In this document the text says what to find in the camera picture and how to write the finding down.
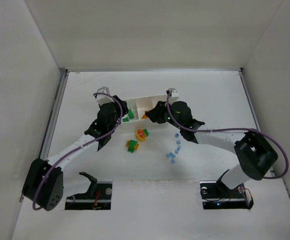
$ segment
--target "yellow toy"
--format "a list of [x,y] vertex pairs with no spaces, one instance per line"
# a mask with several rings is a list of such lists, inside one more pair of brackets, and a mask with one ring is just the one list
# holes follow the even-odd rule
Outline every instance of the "yellow toy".
[[149,133],[147,131],[147,129],[137,129],[136,130],[136,138],[141,141],[144,142],[146,140],[146,137],[149,136]]

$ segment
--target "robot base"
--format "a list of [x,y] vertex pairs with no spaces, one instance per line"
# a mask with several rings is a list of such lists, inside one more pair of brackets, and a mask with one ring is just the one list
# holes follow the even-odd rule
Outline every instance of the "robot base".
[[252,197],[240,187],[232,190],[219,191],[217,181],[200,181],[200,195],[203,208],[208,209],[251,209],[253,206]]

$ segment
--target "white wall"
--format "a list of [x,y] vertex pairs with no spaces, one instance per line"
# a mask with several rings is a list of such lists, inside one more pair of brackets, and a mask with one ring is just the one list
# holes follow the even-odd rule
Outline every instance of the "white wall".
[[0,0],[0,240],[11,238],[59,77],[25,2]]
[[[283,1],[243,74],[261,129],[283,145],[290,160],[290,0]],[[282,158],[275,169],[284,169]],[[285,181],[290,193],[290,169]]]
[[26,0],[59,67],[243,67],[282,0]]

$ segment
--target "white enclosure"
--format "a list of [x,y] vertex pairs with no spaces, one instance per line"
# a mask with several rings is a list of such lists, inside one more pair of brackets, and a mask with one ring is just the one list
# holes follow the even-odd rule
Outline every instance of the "white enclosure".
[[[158,95],[173,87],[199,121],[222,128],[256,127],[237,71],[71,72],[50,157],[75,142],[96,118],[98,108],[92,93],[102,86],[123,100]],[[215,240],[290,239],[290,202],[281,179],[246,183],[255,197],[251,211],[204,210],[198,180],[217,180],[237,165],[233,153],[187,142],[182,137],[176,139],[178,129],[167,123],[147,127],[149,137],[130,153],[125,144],[135,140],[136,128],[121,128],[99,152],[89,148],[64,169],[67,186],[88,185],[89,181],[78,174],[82,171],[98,181],[113,181],[111,210],[64,211],[63,199],[51,212],[36,212],[32,202],[25,199],[14,240],[69,240],[73,236],[124,240],[194,240],[198,236]],[[166,154],[175,151],[176,140],[181,141],[182,148],[172,164]]]

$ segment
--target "blue cube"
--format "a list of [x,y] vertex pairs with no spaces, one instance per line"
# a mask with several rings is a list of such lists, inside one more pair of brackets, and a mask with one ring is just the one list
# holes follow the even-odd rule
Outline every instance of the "blue cube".
[[169,153],[169,156],[170,156],[172,159],[174,159],[174,158],[176,157],[176,155],[173,154],[172,152]]

